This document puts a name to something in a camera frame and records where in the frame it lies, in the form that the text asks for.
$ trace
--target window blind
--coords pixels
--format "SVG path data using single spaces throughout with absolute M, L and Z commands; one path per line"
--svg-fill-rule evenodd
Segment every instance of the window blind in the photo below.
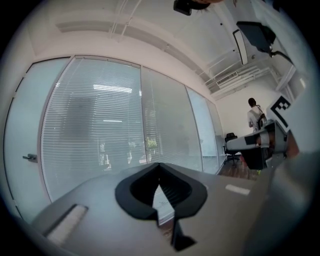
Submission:
M 41 164 L 51 199 L 146 161 L 140 68 L 74 59 L 53 89 L 42 125 Z
M 216 174 L 219 166 L 215 130 L 206 99 L 189 88 L 187 89 L 187 92 L 189 94 L 199 133 L 203 171 L 210 174 Z
M 219 158 L 219 165 L 221 166 L 226 159 L 226 154 L 224 150 L 224 144 L 225 144 L 224 132 L 222 130 L 222 125 L 220 122 L 216 105 L 208 100 L 207 100 L 207 105 L 209 107 L 210 115 L 211 115 L 213 126 L 214 126 L 217 155 Z
M 202 171 L 199 137 L 185 86 L 144 67 L 141 74 L 148 163 Z

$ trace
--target office chair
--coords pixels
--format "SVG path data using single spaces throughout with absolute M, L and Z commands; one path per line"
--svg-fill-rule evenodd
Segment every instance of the office chair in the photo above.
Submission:
M 227 143 L 228 141 L 231 141 L 231 140 L 234 140 L 234 139 L 237 139 L 237 138 L 238 138 L 238 136 L 235 136 L 235 134 L 233 132 L 231 132 L 231 133 L 228 133 L 226 135 L 226 137 L 224 138 L 224 141 L 225 141 L 225 143 Z M 223 149 L 224 149 L 224 153 L 226 155 L 228 154 L 227 157 L 226 157 L 226 161 L 224 163 L 232 160 L 233 161 L 233 166 L 235 166 L 236 165 L 235 164 L 235 159 L 239 160 L 239 157 L 238 156 L 235 157 L 235 154 L 238 153 L 239 151 L 228 150 L 226 146 L 223 146 Z

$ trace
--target wooden floor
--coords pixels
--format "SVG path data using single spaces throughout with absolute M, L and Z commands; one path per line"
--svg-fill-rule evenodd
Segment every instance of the wooden floor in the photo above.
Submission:
M 240 160 L 234 160 L 235 165 L 233 165 L 233 161 L 225 162 L 219 175 L 229 176 L 234 178 L 248 179 L 256 181 L 258 177 L 257 170 L 250 170 L 247 166 L 244 166 Z

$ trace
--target ceiling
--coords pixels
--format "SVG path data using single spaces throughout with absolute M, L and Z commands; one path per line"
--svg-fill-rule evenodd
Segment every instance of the ceiling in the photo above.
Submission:
M 232 32 L 237 21 L 256 21 L 250 0 L 211 4 L 192 10 L 191 16 L 173 10 L 174 0 L 54 0 L 45 15 L 59 33 L 104 31 L 119 43 L 132 37 L 151 44 L 180 60 L 212 93 L 215 80 L 242 66 Z M 248 61 L 263 54 L 245 38 Z

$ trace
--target black cable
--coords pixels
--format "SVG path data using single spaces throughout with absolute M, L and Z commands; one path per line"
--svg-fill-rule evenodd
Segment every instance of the black cable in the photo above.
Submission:
M 281 51 L 278 51 L 278 50 L 277 50 L 277 51 L 275 51 L 275 52 L 270 52 L 270 57 L 271 57 L 271 58 L 273 58 L 273 56 L 275 56 L 275 55 L 280 55 L 280 56 L 282 56 L 283 58 L 285 58 L 288 62 L 290 62 L 290 63 L 293 65 L 291 59 L 290 59 L 287 55 L 283 54 Z

